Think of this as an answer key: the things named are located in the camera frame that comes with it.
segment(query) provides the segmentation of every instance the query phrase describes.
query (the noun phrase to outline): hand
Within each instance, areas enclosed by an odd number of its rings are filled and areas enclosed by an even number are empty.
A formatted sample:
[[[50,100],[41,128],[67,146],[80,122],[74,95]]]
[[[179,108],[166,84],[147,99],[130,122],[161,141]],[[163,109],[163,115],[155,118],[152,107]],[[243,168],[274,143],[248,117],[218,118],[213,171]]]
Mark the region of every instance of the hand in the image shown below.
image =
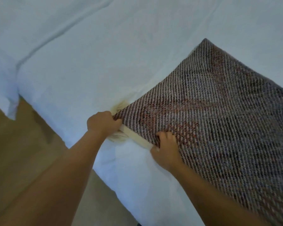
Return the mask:
[[[113,120],[111,112],[98,112],[87,120],[87,129],[88,131],[99,133],[106,138],[115,133],[121,124],[121,119]]]
[[[160,148],[154,146],[151,149],[153,159],[165,170],[172,173],[183,164],[176,142],[176,137],[171,132],[158,132]]]

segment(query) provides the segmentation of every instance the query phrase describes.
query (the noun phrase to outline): tiled floor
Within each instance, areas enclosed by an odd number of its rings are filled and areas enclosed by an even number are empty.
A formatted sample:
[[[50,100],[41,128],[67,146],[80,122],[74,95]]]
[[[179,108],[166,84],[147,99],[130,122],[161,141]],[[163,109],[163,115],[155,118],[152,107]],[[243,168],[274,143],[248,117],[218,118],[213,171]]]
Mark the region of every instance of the tiled floor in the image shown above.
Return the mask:
[[[0,111],[0,212],[65,150],[60,137],[26,102],[21,101],[16,121]],[[73,225],[136,224],[92,171]]]

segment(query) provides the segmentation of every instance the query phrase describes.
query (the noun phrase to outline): blanket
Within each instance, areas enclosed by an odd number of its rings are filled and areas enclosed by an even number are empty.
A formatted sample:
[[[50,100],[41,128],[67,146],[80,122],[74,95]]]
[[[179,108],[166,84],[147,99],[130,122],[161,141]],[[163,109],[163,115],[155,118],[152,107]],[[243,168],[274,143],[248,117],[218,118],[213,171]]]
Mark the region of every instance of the blanket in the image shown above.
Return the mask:
[[[204,39],[162,82],[115,116],[241,206],[283,225],[283,88]]]

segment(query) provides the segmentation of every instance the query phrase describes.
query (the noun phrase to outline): bed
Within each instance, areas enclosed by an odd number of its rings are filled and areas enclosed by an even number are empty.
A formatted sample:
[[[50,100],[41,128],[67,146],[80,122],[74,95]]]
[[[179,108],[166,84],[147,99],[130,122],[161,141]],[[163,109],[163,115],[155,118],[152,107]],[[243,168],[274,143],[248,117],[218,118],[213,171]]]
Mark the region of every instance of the bed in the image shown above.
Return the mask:
[[[283,0],[22,0],[0,29],[0,109],[22,96],[71,147],[86,120],[163,80],[204,38],[283,87]],[[204,225],[149,151],[108,140],[94,164],[142,225]]]

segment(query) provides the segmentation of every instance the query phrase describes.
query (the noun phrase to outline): patterned rug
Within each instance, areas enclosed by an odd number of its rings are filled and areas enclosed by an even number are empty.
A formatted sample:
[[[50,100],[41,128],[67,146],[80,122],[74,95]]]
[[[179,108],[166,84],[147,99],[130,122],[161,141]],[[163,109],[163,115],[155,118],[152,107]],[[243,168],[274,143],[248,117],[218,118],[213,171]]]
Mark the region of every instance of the patterned rug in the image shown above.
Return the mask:
[[[272,225],[283,225],[283,88],[209,40],[115,115],[159,146],[177,137],[185,164]]]

